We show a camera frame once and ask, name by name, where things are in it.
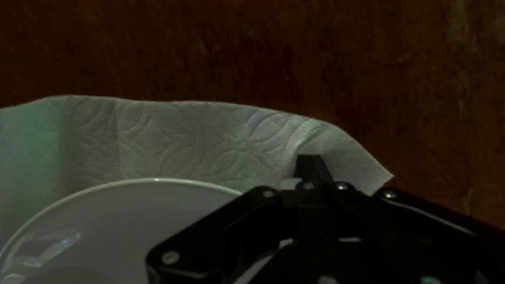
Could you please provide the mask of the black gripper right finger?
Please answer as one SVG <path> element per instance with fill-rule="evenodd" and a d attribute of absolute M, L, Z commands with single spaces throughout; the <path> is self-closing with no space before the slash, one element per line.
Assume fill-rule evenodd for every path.
<path fill-rule="evenodd" d="M 332 196 L 394 284 L 505 284 L 503 229 L 395 188 Z"/>

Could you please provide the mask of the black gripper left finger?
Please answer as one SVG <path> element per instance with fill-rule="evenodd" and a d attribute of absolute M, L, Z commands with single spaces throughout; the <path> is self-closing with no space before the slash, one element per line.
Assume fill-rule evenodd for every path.
<path fill-rule="evenodd" d="M 296 175 L 302 180 L 296 199 L 307 284 L 338 284 L 334 265 L 334 219 L 326 201 L 334 178 L 318 155 L 301 155 Z"/>

